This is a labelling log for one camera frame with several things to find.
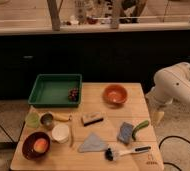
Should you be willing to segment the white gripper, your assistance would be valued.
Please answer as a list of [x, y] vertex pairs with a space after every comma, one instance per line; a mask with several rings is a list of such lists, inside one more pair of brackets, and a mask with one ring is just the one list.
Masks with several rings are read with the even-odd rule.
[[154, 112], [153, 125], [157, 126], [164, 117], [164, 112], [158, 110], [168, 104], [169, 98], [160, 89], [152, 87], [151, 90], [145, 95], [145, 99], [147, 101], [149, 111]]

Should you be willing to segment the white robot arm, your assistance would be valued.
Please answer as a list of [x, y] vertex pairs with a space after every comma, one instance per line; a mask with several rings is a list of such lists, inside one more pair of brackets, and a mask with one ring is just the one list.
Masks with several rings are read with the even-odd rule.
[[154, 86], [145, 98], [153, 126], [159, 124], [164, 108], [174, 99], [190, 107], [190, 63], [181, 62], [158, 70], [154, 74]]

